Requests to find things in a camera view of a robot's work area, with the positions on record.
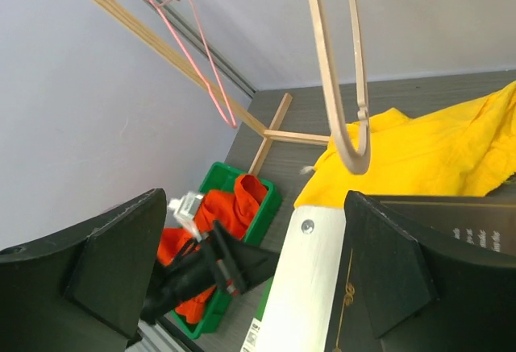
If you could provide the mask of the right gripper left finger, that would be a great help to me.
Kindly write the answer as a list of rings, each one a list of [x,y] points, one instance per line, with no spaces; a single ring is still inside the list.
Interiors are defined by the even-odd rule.
[[[124,351],[138,328],[166,218],[154,188],[1,252],[3,351]]]

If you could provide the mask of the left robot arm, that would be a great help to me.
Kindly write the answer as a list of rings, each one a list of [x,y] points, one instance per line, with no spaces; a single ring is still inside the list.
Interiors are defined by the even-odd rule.
[[[150,325],[209,288],[243,295],[273,277],[280,254],[247,244],[215,221],[167,266],[155,265],[140,319]]]

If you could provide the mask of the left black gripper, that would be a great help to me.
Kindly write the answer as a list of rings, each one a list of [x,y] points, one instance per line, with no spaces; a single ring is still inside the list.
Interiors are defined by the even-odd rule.
[[[212,231],[197,234],[197,242],[217,288],[231,296],[273,277],[280,258],[276,251],[238,240],[218,221]]]

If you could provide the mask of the yellow shorts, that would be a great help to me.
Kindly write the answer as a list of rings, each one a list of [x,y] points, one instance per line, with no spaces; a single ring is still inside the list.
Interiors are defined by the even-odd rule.
[[[368,172],[351,174],[335,143],[293,203],[339,208],[348,192],[483,197],[515,173],[515,84],[418,118],[391,108],[370,118]]]

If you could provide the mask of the orange shorts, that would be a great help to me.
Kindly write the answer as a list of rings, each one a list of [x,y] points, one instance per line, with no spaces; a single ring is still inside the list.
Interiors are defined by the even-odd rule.
[[[212,189],[202,198],[196,213],[191,217],[200,232],[213,228],[217,221],[237,239],[244,238],[253,219],[258,214],[268,189],[251,174],[237,176],[231,192]],[[181,250],[191,250],[192,235],[185,228],[165,228],[160,238],[157,259],[170,265]]]

